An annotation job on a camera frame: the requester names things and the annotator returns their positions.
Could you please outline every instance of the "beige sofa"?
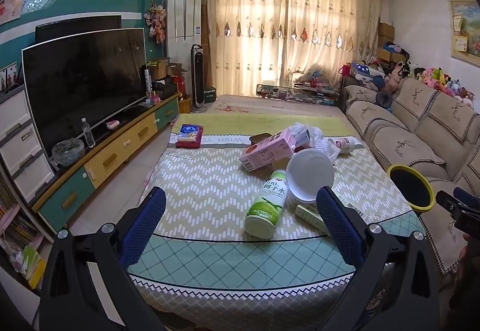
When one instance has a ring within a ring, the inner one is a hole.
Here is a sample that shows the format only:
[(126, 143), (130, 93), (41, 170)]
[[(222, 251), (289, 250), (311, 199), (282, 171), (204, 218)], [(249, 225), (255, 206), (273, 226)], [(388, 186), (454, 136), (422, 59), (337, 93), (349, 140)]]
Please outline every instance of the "beige sofa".
[[(402, 80), (391, 112), (375, 104), (376, 92), (345, 88), (346, 116), (384, 170), (405, 164), (422, 173), (434, 192), (459, 186), (480, 195), (480, 116), (455, 98), (413, 78)], [(443, 274), (455, 270), (466, 245), (449, 214), (435, 205), (420, 217)]]

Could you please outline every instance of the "pink milk carton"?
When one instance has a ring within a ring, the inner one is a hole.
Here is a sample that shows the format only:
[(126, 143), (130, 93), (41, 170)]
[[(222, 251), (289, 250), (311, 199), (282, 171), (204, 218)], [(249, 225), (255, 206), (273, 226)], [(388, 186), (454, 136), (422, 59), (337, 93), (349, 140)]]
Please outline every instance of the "pink milk carton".
[(282, 158), (290, 158), (295, 149), (295, 138), (287, 128), (246, 149), (240, 162), (252, 171)]

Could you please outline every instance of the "white drawer unit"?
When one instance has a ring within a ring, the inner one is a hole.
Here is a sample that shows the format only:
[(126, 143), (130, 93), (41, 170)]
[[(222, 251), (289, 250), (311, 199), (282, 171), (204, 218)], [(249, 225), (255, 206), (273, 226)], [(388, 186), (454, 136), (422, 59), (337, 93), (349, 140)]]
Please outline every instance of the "white drawer unit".
[(25, 90), (21, 90), (0, 103), (0, 140), (30, 119)]
[(33, 124), (30, 124), (1, 146), (0, 154), (8, 171), (13, 175), (40, 150), (42, 146)]
[(14, 179), (15, 185), (23, 198), (29, 202), (45, 183), (48, 183), (54, 174), (45, 154), (40, 154), (30, 165)]

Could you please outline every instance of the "television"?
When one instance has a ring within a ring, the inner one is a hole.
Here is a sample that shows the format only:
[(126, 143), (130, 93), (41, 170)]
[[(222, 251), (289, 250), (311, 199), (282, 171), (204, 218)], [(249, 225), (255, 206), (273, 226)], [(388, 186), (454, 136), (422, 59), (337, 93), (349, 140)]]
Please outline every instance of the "television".
[(22, 50), (25, 89), (49, 156), (62, 140), (95, 128), (146, 96), (143, 28), (80, 33)]
[(35, 27), (35, 44), (77, 33), (120, 29), (122, 16), (89, 16), (49, 22)]

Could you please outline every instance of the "curtain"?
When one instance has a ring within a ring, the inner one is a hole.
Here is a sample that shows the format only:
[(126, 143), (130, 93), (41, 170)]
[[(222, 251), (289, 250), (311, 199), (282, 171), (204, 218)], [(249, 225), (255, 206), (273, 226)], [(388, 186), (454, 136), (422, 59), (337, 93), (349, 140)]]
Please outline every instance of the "curtain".
[(368, 60), (376, 48), (381, 0), (288, 0), (282, 81), (319, 71), (332, 85), (340, 67)]
[(217, 95), (254, 96), (263, 81), (278, 85), (286, 0), (203, 0), (211, 74)]

